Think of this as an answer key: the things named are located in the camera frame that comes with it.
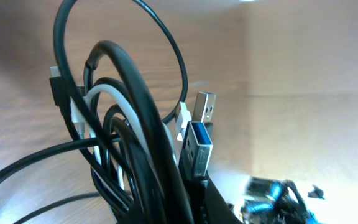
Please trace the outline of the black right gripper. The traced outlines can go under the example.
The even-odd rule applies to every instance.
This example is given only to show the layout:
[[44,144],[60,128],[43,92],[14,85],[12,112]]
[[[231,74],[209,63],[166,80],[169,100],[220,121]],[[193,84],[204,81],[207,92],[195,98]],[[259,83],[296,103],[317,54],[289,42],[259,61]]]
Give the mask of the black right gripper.
[[[324,191],[316,185],[308,192],[309,198],[324,199]],[[241,223],[248,224],[314,224],[315,214],[292,180],[252,177],[244,192],[234,203],[228,204]]]

